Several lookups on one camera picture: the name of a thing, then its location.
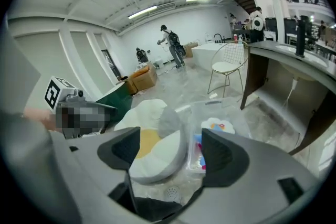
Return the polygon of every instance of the white chair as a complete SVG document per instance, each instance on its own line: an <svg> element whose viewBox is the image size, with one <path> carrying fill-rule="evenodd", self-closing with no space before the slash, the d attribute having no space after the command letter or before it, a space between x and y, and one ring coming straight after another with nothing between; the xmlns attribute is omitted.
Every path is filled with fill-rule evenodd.
<svg viewBox="0 0 336 224"><path fill-rule="evenodd" d="M224 87L223 92L223 98L224 98L225 88L226 86L230 85L229 75L235 71L238 71L239 73L240 82L242 84L241 88L244 93L243 82L241 80L240 75L240 68L246 63L247 59L248 59L248 47L246 42L234 40L221 46L220 49L216 51L211 60L212 72L208 88L208 94L218 88ZM218 74L223 74L225 76L225 85L209 91L214 72Z"/></svg>

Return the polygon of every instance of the cardboard box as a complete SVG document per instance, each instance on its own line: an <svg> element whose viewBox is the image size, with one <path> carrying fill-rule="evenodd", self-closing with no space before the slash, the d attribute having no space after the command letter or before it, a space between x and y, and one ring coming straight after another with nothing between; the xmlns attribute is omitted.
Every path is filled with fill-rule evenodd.
<svg viewBox="0 0 336 224"><path fill-rule="evenodd" d="M132 81L134 85L136 86L136 88L138 89L138 91L148 89L150 87L155 86L156 84L157 74L156 74L155 66L151 62L148 62L148 66L149 66L149 71L147 73L142 74L136 78L132 78L131 76Z"/></svg>
<svg viewBox="0 0 336 224"><path fill-rule="evenodd" d="M189 43L187 45L185 45L185 56L186 58L191 58L193 57L193 51L191 50L192 48L195 48L198 46L198 43L197 42L192 42L192 43Z"/></svg>
<svg viewBox="0 0 336 224"><path fill-rule="evenodd" d="M134 85L134 82L133 82L132 78L127 78L125 80L121 80L121 81L119 81L117 83L117 85L120 84L120 83L122 83L122 82L125 82L126 87L128 88L128 90L129 90L129 92L130 92L131 95L132 94L136 94L138 92L138 89Z"/></svg>

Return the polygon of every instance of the backpack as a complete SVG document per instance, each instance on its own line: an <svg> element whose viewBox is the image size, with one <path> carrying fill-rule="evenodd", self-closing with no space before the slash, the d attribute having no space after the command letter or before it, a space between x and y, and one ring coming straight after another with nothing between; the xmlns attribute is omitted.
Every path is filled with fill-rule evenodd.
<svg viewBox="0 0 336 224"><path fill-rule="evenodd" d="M171 31L170 33L168 33L167 31L165 32L168 34L169 41L172 46L176 47L177 45L180 45L180 40L177 34L175 34L173 31Z"/></svg>
<svg viewBox="0 0 336 224"><path fill-rule="evenodd" d="M186 52L185 52L185 49L180 44L178 35L175 34L173 31L171 31L170 33L168 33L167 31L165 32L168 34L169 42L172 46L175 47L175 50L177 51L177 53L180 54L181 56L185 56Z"/></svg>

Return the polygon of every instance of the wooden panel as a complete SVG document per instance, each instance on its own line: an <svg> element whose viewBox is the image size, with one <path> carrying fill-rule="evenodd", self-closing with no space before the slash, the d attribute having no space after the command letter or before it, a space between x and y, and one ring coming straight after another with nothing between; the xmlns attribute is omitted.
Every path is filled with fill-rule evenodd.
<svg viewBox="0 0 336 224"><path fill-rule="evenodd" d="M307 132L301 144L289 154L294 155L319 138L336 120L336 95L331 91L327 93L322 104L311 118Z"/></svg>
<svg viewBox="0 0 336 224"><path fill-rule="evenodd" d="M268 58L251 54L250 48L248 48L248 55L246 85L240 109L244 109L247 97L265 84L267 76Z"/></svg>

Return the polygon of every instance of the counter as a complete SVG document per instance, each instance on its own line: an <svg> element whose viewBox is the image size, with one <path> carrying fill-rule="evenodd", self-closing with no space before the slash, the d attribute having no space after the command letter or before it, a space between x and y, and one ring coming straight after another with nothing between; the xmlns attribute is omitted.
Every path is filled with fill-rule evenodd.
<svg viewBox="0 0 336 224"><path fill-rule="evenodd" d="M240 108L244 109L250 94L257 94L303 136L301 144L290 152L295 154L314 142L336 119L336 65L318 55L312 58L323 61L323 65L308 57L298 57L279 45L294 48L275 41L249 45ZM299 81L286 105L293 76L299 77Z"/></svg>

